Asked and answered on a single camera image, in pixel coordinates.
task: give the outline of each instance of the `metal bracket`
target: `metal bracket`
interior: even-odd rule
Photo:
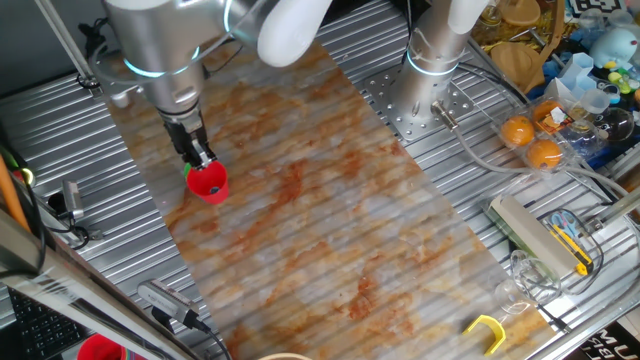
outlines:
[[[389,89],[401,68],[402,65],[394,66],[365,79],[364,87],[371,94],[371,100],[373,101],[370,102],[371,107],[380,114],[382,121],[391,128],[396,137],[406,142],[413,142],[443,126],[443,123],[439,117],[427,120],[406,119],[399,116],[395,111],[389,99]],[[473,110],[471,100],[457,90],[448,92],[448,98],[444,100],[444,104],[449,114],[456,118],[461,118]]]

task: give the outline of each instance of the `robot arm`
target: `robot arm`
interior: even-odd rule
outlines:
[[[200,45],[236,28],[233,36],[267,64],[283,67],[311,45],[331,0],[103,0],[125,63],[144,81],[176,151],[196,169],[216,159],[208,145],[199,96]]]

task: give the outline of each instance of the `green object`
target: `green object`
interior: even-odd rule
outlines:
[[[187,178],[187,175],[189,175],[189,170],[191,170],[191,164],[187,163],[187,165],[184,166],[184,171],[183,171],[183,175],[184,178]]]
[[[0,146],[0,156],[2,156],[2,158],[4,159],[4,162],[7,164],[7,167],[9,168],[9,170],[15,170],[20,168],[20,166],[18,166],[18,162],[13,157],[13,155],[11,155],[11,153],[7,149],[3,148],[2,146]]]

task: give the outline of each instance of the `red object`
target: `red object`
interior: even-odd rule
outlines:
[[[15,177],[18,178],[18,180],[24,182],[24,178],[22,177],[22,171],[13,170],[13,175],[15,175]]]
[[[204,170],[190,169],[187,186],[209,204],[221,204],[229,196],[227,169],[219,161],[212,162]]]
[[[78,351],[78,360],[144,360],[140,355],[120,346],[106,337],[95,334]]]

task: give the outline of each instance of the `silver metal cylinder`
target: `silver metal cylinder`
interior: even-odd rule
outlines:
[[[451,28],[454,1],[434,1],[411,34],[407,57],[390,90],[392,104],[403,118],[429,120],[435,101],[448,106],[445,95],[471,32],[460,34]]]
[[[104,0],[125,63],[142,78],[144,95],[158,109],[180,113],[193,108],[202,91],[200,62],[191,63],[205,41],[224,32],[223,0],[155,1],[150,5]],[[171,72],[171,76],[162,76]]]

